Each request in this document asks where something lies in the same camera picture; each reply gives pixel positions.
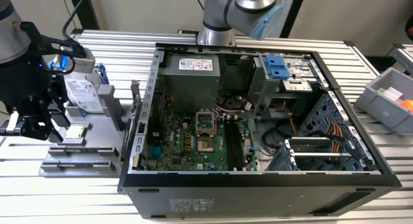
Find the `wall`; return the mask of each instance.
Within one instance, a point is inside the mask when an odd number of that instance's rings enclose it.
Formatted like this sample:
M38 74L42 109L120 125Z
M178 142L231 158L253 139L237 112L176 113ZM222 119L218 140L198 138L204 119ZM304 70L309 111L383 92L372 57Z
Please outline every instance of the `wall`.
M413 0L305 0L291 38L352 40L367 55L392 43L412 43L404 32Z
M200 30L198 0L92 0L103 30L178 33Z
M63 0L11 0L20 18L32 21L40 33L54 38L63 38L63 24L70 14L66 10ZM74 10L72 0L67 0L70 11ZM75 17L78 28L82 28L78 17ZM74 23L68 27L68 33L74 29Z

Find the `metal slotted table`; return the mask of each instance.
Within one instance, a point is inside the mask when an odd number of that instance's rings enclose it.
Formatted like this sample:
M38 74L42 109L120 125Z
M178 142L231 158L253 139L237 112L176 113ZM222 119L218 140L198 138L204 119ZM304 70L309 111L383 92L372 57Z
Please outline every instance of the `metal slotted table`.
M155 43L195 44L192 34L156 34L86 30L79 42L92 50L96 62L107 68L115 96L123 104L132 103L131 80L146 89ZM317 51L353 103L364 85L379 75L351 43L296 39L256 41L237 37L237 46ZM118 178L42 178L38 176L48 142L8 137L0 147L0 217L2 223L313 223L399 224L413 223L413 135L392 133L369 115L357 112L364 126L388 159L403 188L369 202L340 217L300 219L188 219L142 220L130 198L118 194Z

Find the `power supply label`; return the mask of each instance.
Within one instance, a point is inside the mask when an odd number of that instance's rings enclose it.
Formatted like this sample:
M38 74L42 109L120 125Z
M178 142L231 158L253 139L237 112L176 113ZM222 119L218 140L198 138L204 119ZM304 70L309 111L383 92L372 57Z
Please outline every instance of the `power supply label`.
M171 210L174 212L210 212L214 207L212 198L196 199L170 199Z
M212 60L180 59L180 70L212 71Z

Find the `white sticker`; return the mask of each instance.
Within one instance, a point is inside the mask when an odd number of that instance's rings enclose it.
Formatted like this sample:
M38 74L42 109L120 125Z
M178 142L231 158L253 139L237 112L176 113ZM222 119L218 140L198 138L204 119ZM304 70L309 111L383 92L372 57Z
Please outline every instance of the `white sticker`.
M252 103L247 102L245 110L249 111L249 110L251 110L251 107L252 107Z
M103 113L103 105L95 91L94 84L88 80L64 79L70 97L74 98L78 107L88 113Z
M212 71L212 60L180 59L180 70Z
M174 198L170 199L172 212L211 212L214 207L214 198Z

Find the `screw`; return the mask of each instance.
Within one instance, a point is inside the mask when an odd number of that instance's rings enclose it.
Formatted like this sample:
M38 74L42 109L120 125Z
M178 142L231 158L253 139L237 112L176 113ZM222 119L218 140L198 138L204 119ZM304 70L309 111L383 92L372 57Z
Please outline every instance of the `screw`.
M12 22L12 28L14 28L15 32L19 32L20 31L20 22L14 21Z

